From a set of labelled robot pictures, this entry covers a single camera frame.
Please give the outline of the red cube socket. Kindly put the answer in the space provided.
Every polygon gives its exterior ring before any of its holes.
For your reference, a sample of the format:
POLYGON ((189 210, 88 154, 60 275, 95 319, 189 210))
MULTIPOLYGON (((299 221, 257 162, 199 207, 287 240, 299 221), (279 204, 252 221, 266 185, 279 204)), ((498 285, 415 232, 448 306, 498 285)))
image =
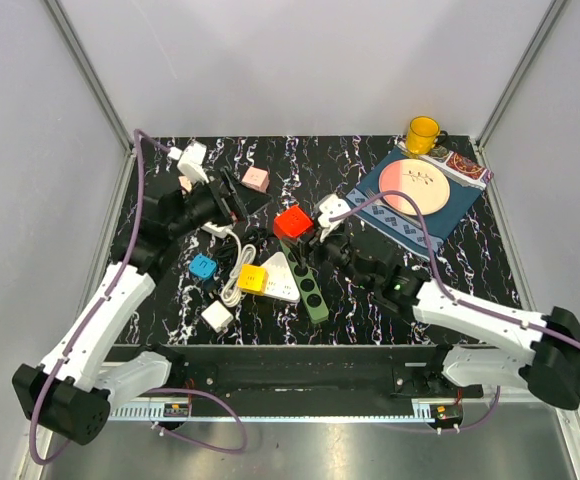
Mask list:
POLYGON ((273 233, 280 240, 298 239, 313 228, 313 220, 299 205, 283 211, 273 222, 273 233))

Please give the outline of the white triangular power strip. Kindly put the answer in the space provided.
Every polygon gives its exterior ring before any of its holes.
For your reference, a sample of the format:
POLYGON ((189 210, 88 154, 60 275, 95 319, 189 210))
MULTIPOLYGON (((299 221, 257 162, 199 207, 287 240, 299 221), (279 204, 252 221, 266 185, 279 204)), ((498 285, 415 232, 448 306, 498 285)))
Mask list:
POLYGON ((267 273, 264 297, 292 304, 300 301, 299 288, 283 252, 273 254, 262 264, 262 267, 267 273))

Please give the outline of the yellow cube socket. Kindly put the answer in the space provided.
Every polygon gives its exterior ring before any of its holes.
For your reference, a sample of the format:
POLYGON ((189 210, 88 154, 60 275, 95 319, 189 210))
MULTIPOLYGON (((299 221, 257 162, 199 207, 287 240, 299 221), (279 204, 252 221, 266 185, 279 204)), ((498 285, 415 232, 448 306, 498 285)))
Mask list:
POLYGON ((268 272, 262 266, 244 264, 237 279, 237 287, 249 294, 263 295, 268 281, 268 272))

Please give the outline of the green power strip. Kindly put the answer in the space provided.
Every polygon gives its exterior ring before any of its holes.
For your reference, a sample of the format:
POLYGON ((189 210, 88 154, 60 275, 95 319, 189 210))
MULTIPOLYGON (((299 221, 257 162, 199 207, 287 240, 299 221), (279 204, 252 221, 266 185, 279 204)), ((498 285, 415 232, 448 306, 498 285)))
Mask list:
POLYGON ((285 243, 281 243, 281 249, 288 261, 291 273, 299 289, 301 301, 306 308, 311 323, 320 324, 325 322, 329 317, 329 308, 325 303, 321 290, 317 286, 312 270, 285 243))

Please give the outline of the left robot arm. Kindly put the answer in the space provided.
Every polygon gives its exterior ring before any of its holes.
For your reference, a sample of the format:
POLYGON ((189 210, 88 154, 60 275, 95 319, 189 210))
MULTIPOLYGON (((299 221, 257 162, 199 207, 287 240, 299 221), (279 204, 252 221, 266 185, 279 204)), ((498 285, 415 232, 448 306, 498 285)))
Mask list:
POLYGON ((108 265, 94 297, 63 339, 36 366, 22 364, 12 384, 31 428, 42 426, 79 445, 93 441, 109 414, 158 389, 166 396, 185 386, 183 358, 147 347, 134 359, 101 367, 131 315, 178 258, 180 240, 207 223, 232 226, 270 203, 227 169, 151 198, 140 193, 125 254, 108 265))

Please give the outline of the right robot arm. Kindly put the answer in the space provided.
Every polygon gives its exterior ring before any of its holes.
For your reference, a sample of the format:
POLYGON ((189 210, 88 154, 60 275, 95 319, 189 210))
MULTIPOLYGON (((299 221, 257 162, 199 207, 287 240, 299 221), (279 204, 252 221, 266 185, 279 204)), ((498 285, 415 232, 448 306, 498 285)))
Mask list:
POLYGON ((365 252, 343 228, 325 238, 307 233, 288 245, 299 262, 330 264, 402 317, 475 339, 473 345, 438 347, 423 374, 433 395, 492 385, 525 389, 559 409, 579 408, 580 322, 571 311, 509 308, 460 292, 404 265, 389 250, 365 252))

